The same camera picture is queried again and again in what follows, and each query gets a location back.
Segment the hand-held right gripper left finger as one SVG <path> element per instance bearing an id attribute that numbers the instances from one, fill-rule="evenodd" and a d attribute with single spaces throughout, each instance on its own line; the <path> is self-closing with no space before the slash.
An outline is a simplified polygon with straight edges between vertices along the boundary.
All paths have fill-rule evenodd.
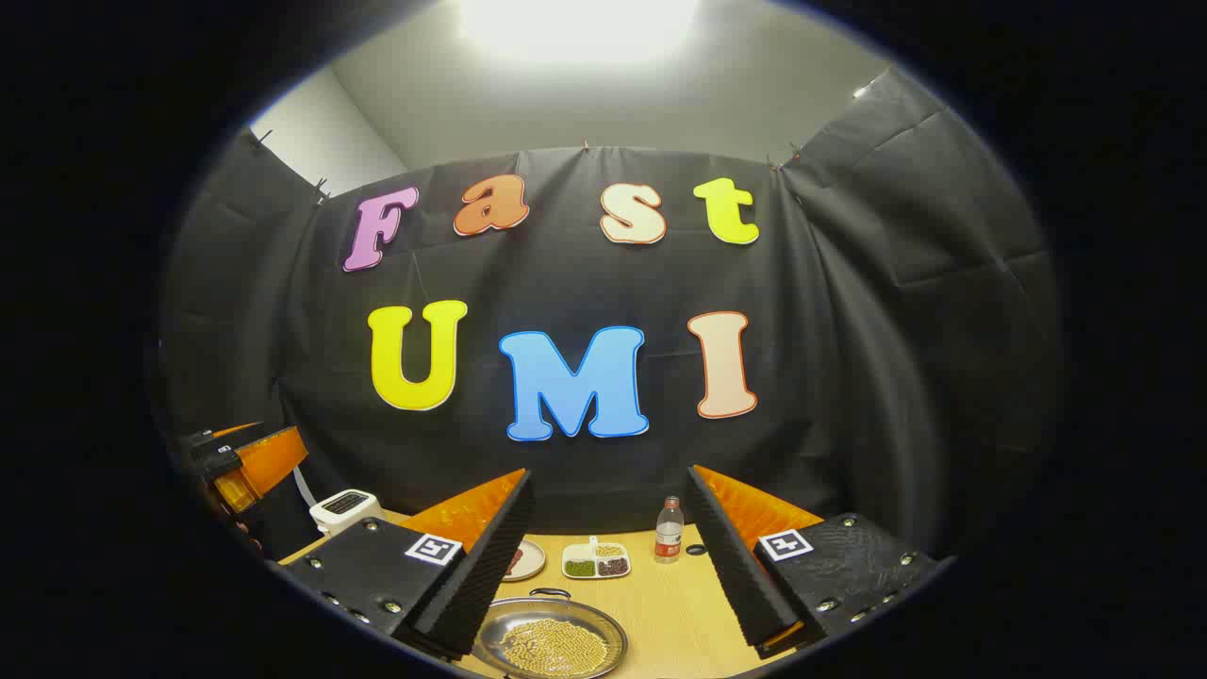
<path id="1" fill-rule="evenodd" d="M 361 519 L 280 572 L 358 628 L 457 660 L 529 528 L 531 478 L 517 469 L 401 523 Z"/>

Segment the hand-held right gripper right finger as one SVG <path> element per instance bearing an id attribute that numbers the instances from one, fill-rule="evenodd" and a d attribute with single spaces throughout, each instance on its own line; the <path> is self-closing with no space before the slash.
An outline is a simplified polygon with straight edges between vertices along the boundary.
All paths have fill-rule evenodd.
<path id="1" fill-rule="evenodd" d="M 702 466 L 689 516 L 746 644 L 762 658 L 846 636 L 944 566 L 859 513 L 823 519 Z"/>

